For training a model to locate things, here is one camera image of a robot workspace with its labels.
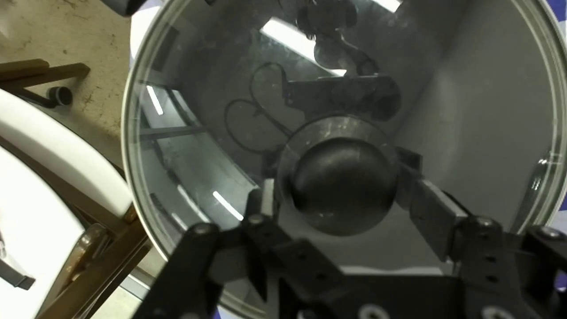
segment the screw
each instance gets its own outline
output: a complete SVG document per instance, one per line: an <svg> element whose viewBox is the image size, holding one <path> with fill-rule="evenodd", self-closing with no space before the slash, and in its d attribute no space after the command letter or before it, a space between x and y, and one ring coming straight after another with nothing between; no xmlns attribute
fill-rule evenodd
<svg viewBox="0 0 567 319"><path fill-rule="evenodd" d="M483 226L483 228L492 228L492 226L495 226L495 220L486 219L486 217L479 217L477 224Z"/></svg>
<svg viewBox="0 0 567 319"><path fill-rule="evenodd" d="M192 228L192 231L199 236L205 236L205 235L213 233L213 226L212 224L197 224Z"/></svg>
<svg viewBox="0 0 567 319"><path fill-rule="evenodd" d="M557 229L552 229L552 228L543 228L539 231L547 240L561 240L564 238L564 233L557 231Z"/></svg>
<svg viewBox="0 0 567 319"><path fill-rule="evenodd" d="M485 307L483 319L515 319L515 316L500 307Z"/></svg>
<svg viewBox="0 0 567 319"><path fill-rule="evenodd" d="M391 319L391 316L384 307L366 305L359 311L359 319Z"/></svg>
<svg viewBox="0 0 567 319"><path fill-rule="evenodd" d="M252 226L261 226L261 224L265 224L265 215L252 215L251 219L249 219L249 222L252 224Z"/></svg>

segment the clear plastic lid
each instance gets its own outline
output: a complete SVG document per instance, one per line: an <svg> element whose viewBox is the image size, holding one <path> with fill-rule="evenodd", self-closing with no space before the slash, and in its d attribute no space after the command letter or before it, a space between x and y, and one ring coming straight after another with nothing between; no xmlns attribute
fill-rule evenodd
<svg viewBox="0 0 567 319"><path fill-rule="evenodd" d="M564 197L566 95L566 50L534 0L169 2L130 80L128 178L169 256L194 224L236 228L295 134L346 116L419 155L470 212L523 231ZM353 236L279 222L345 268L444 272L398 206ZM263 314L247 284L224 302Z"/></svg>

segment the black handle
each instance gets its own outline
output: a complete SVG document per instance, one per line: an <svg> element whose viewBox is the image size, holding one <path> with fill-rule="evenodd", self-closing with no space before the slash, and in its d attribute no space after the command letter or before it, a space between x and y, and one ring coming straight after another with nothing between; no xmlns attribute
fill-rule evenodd
<svg viewBox="0 0 567 319"><path fill-rule="evenodd" d="M114 13L121 17L135 15L146 0L104 0Z"/></svg>

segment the glass cover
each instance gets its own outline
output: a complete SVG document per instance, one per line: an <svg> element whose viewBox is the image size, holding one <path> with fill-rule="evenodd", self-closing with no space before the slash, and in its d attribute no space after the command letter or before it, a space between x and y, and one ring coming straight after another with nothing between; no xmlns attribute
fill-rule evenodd
<svg viewBox="0 0 567 319"><path fill-rule="evenodd" d="M290 139L329 116L375 123L511 231L545 224L564 196L566 52L541 2L169 2L125 111L128 178L157 247L171 254L199 222L236 228ZM353 236L279 224L348 272L446 272L398 206ZM263 316L245 282L224 304Z"/></svg>

